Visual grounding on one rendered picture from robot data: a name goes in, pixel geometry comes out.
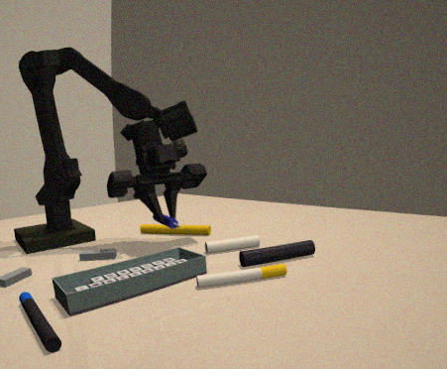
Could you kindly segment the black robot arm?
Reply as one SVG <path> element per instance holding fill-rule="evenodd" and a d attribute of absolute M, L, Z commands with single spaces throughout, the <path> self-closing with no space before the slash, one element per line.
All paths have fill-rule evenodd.
<path fill-rule="evenodd" d="M 66 153 L 61 135 L 53 94 L 56 75 L 72 69 L 102 91 L 121 115 L 135 121 L 146 117 L 154 119 L 127 124 L 121 131 L 127 141 L 133 140 L 135 151 L 138 145 L 147 141 L 162 143 L 160 130 L 165 139 L 169 137 L 172 141 L 172 144 L 155 146 L 144 151 L 143 164 L 147 174 L 151 170 L 147 170 L 146 165 L 154 167 L 171 164 L 173 170 L 174 162 L 187 155 L 185 143 L 179 139 L 197 133 L 194 118 L 184 100 L 160 110 L 152 106 L 145 94 L 116 81 L 72 47 L 27 52 L 19 61 L 19 69 L 24 83 L 33 95 L 46 154 L 44 186 L 35 198 L 39 206 L 45 206 L 45 229 L 48 234 L 76 229 L 71 223 L 69 200 L 74 198 L 82 177 L 78 159 L 71 159 Z"/>

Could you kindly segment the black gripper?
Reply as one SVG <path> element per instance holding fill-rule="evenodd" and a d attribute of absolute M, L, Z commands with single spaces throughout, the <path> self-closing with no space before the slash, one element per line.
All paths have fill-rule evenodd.
<path fill-rule="evenodd" d="M 156 195 L 155 185 L 165 184 L 165 200 L 169 216 L 176 219 L 176 197 L 180 188 L 193 188 L 207 176 L 206 170 L 201 164 L 184 165 L 180 172 L 171 173 L 171 164 L 163 166 L 147 166 L 145 170 L 143 160 L 144 151 L 149 151 L 155 146 L 162 146 L 159 141 L 147 141 L 136 148 L 136 166 L 139 166 L 140 175 L 133 177 L 131 170 L 113 172 L 109 175 L 107 182 L 107 193 L 109 197 L 124 197 L 127 188 L 134 190 L 134 199 L 139 199 L 156 217 L 160 223 L 164 223 L 163 213 Z"/>

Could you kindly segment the blue stylus with white tip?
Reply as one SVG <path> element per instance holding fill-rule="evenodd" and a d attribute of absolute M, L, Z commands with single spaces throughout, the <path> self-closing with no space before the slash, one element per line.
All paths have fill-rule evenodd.
<path fill-rule="evenodd" d="M 163 217 L 164 217 L 164 223 L 162 223 L 163 225 L 166 225 L 166 226 L 168 226 L 170 228 L 181 227 L 176 219 L 173 219 L 173 218 L 165 216 L 165 215 L 163 215 Z M 152 218 L 155 221 L 159 222 L 154 215 L 152 216 Z"/>

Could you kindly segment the white cylinder with yellow tip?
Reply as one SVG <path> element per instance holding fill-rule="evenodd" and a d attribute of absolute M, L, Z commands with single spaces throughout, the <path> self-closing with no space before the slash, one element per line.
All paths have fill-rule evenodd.
<path fill-rule="evenodd" d="M 198 288 L 209 286 L 223 286 L 230 284 L 237 284 L 243 282 L 257 281 L 269 279 L 276 276 L 283 276 L 286 274 L 287 268 L 285 264 L 276 264 L 270 267 L 227 272 L 213 275 L 199 275 L 196 276 Z"/>

